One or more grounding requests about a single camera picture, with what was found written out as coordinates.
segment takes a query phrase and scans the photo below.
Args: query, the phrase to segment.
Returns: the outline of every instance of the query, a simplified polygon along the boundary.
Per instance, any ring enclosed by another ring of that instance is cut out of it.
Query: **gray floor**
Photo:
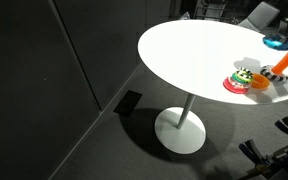
[[[113,112],[128,90],[143,94],[129,118]],[[288,144],[274,126],[288,116],[288,100],[241,106],[197,97],[192,112],[205,125],[206,142],[193,154],[172,153],[158,142],[153,124],[163,109],[183,107],[186,97],[141,64],[52,179],[237,179],[253,167],[239,143],[253,139],[263,154]]]

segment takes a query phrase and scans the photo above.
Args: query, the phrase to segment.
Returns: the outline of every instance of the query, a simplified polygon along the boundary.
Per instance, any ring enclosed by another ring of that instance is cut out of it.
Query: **table pedestal base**
[[[177,128],[183,108],[173,107],[162,111],[155,121],[155,133],[169,150],[179,154],[190,154],[202,147],[206,132],[202,121],[189,112],[181,128]]]

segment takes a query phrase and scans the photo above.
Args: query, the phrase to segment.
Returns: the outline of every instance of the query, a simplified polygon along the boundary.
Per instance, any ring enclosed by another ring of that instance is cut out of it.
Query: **table leg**
[[[189,94],[183,108],[172,107],[162,111],[155,121],[155,133],[169,150],[190,154],[200,149],[206,139],[202,121],[190,111],[195,95]]]

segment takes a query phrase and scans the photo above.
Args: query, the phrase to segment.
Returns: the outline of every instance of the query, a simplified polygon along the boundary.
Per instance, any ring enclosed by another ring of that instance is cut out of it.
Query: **table top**
[[[251,88],[235,94],[223,86],[237,67],[259,73],[275,66],[287,53],[266,47],[263,34],[215,21],[177,20],[148,29],[138,51],[144,64],[166,82],[204,98],[235,103],[262,104],[288,99],[288,82],[270,83],[267,90]]]

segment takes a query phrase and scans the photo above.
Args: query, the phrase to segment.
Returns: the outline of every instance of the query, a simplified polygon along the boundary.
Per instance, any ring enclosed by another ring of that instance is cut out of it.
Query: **white round table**
[[[223,81],[237,67],[259,73],[276,65],[286,51],[266,47],[264,35],[239,26],[206,20],[171,21],[147,30],[138,51],[145,65],[161,79],[189,93],[184,109],[162,111],[155,122],[160,142],[173,152],[189,154],[205,142],[201,120],[190,112],[195,96],[227,103],[256,105],[288,99],[288,82],[271,83],[266,91],[229,92]]]

